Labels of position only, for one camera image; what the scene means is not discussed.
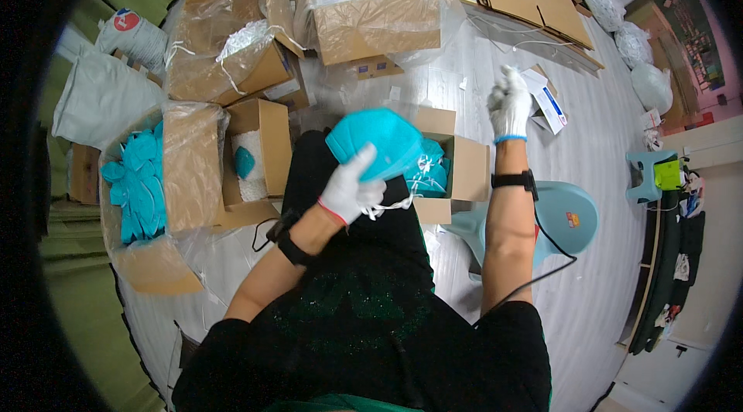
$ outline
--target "clothing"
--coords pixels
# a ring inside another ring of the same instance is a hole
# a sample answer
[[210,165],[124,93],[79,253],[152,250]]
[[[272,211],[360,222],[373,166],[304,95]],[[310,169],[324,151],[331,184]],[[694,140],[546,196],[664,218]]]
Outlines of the clothing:
[[[285,207],[303,212],[322,192],[334,168],[323,145],[319,132],[298,141]],[[385,201],[405,194],[397,177]],[[374,222],[361,216],[251,323],[212,327],[175,385],[178,411],[351,409],[276,404],[344,395],[433,411],[547,410],[550,366],[536,309],[509,302],[470,326],[430,291],[426,257],[413,208]]]

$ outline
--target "black cable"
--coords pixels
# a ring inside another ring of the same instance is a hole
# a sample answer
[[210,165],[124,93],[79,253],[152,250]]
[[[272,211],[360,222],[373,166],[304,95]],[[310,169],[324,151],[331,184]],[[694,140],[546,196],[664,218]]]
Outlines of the black cable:
[[548,271],[547,273],[545,273],[544,275],[541,275],[541,276],[539,276],[539,277],[536,277],[536,278],[534,278],[533,280],[531,280],[531,281],[529,281],[529,282],[527,282],[527,283],[524,283],[524,284],[523,284],[523,285],[521,285],[520,287],[518,287],[518,288],[514,289],[514,290],[513,290],[512,292],[508,293],[508,296],[504,297],[503,299],[501,299],[501,300],[500,300],[500,302],[498,302],[498,303],[497,303],[496,305],[494,305],[494,306],[493,306],[493,308],[492,308],[491,310],[495,310],[495,309],[497,309],[498,307],[500,307],[500,306],[502,306],[503,304],[505,304],[505,303],[506,303],[506,302],[507,302],[507,301],[508,301],[508,300],[509,300],[509,299],[510,299],[511,297],[513,297],[513,296],[515,295],[515,293],[517,293],[517,292],[521,291],[521,290],[522,290],[522,289],[524,289],[524,288],[528,288],[528,287],[530,287],[531,285],[533,285],[533,284],[534,284],[534,283],[536,283],[537,281],[541,281],[541,280],[543,280],[543,279],[544,279],[544,278],[546,278],[546,277],[549,277],[549,276],[551,276],[551,275],[554,275],[554,274],[556,274],[556,273],[557,273],[558,271],[561,271],[561,270],[565,270],[566,268],[568,268],[568,267],[570,267],[571,265],[573,265],[573,264],[575,263],[575,261],[576,261],[576,260],[578,260],[578,257],[575,257],[575,256],[573,256],[573,255],[570,255],[570,254],[568,254],[567,252],[565,252],[565,250],[563,250],[563,249],[562,249],[562,248],[561,248],[561,247],[560,247],[560,246],[559,246],[559,245],[558,245],[558,244],[557,244],[557,243],[555,242],[555,240],[553,240],[553,239],[552,239],[552,237],[551,237],[551,236],[550,236],[549,234],[547,234],[547,231],[545,231],[545,230],[544,230],[544,228],[542,227],[542,223],[541,223],[541,222],[539,222],[539,215],[537,215],[537,213],[536,213],[536,204],[534,204],[534,218],[536,219],[536,224],[537,224],[537,225],[539,226],[539,230],[541,230],[541,231],[542,231],[542,232],[544,233],[544,235],[545,235],[545,236],[547,237],[547,239],[548,239],[548,240],[550,240],[550,242],[551,242],[551,243],[552,243],[552,244],[553,244],[553,245],[554,245],[554,246],[555,246],[555,247],[557,248],[557,250],[558,250],[558,251],[562,252],[562,253],[563,253],[563,254],[564,254],[564,255],[565,255],[565,256],[566,256],[567,258],[569,258],[569,259],[570,259],[570,262],[566,263],[565,265],[563,265],[563,266],[561,266],[561,267],[555,268],[554,270],[550,270],[550,271]]
[[253,248],[253,252],[260,252],[263,248],[266,247],[266,244],[268,244],[269,242],[271,242],[271,240],[266,240],[266,242],[264,242],[263,244],[261,244],[261,247],[259,247],[257,249],[255,248],[255,240],[258,238],[258,228],[261,225],[263,225],[266,221],[272,221],[272,220],[278,220],[278,219],[275,219],[275,218],[271,217],[270,219],[266,219],[266,220],[261,221],[260,223],[258,223],[255,226],[255,234],[253,235],[253,244],[250,245],[250,247]]

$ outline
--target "blue glove cuff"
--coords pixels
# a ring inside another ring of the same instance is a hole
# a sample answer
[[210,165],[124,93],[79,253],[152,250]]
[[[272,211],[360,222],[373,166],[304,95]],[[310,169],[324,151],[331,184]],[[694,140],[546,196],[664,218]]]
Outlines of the blue glove cuff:
[[509,139],[523,139],[526,141],[526,136],[519,136],[519,135],[506,135],[506,136],[499,136],[493,141],[493,144],[502,143],[503,141],[508,141]]

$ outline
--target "black smartwatch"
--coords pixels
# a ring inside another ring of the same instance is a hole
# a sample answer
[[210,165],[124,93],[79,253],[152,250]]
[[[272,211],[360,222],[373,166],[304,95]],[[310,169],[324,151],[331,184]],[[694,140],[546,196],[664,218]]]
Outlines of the black smartwatch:
[[517,175],[493,174],[490,176],[490,186],[493,189],[501,186],[523,186],[526,191],[531,193],[534,202],[539,200],[539,196],[536,194],[536,182],[534,181],[534,174],[531,172],[531,168]]
[[266,233],[266,238],[273,241],[281,249],[289,262],[293,265],[307,266],[310,262],[315,260],[317,256],[307,254],[302,249],[296,247],[296,244],[291,240],[289,236],[289,228],[293,225],[292,219],[284,220],[286,217],[282,217],[281,220],[277,221],[274,226]]

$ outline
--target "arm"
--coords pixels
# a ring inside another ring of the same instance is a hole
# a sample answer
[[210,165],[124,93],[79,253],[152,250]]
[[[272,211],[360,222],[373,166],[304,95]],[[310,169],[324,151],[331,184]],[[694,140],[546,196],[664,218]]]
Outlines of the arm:
[[[362,208],[382,202],[385,182],[359,183],[376,156],[376,148],[368,144],[333,172],[317,204],[289,230],[291,241],[298,248],[318,255],[333,235],[361,215]],[[251,322],[268,304],[295,287],[305,270],[304,266],[293,265],[281,249],[274,246],[240,284],[224,318]]]
[[[528,170],[526,122],[531,95],[521,76],[504,67],[504,82],[493,91],[490,119],[496,145],[496,175]],[[517,287],[531,279],[534,259],[534,201],[522,186],[493,190],[485,223],[485,260],[482,268],[482,307],[485,314]],[[531,304],[531,288],[511,300]]]
[[[343,223],[337,217],[315,204],[291,227],[289,235],[298,248],[318,255],[341,227]],[[274,246],[240,284],[224,318],[251,322],[268,304],[295,287],[306,269],[294,266]]]

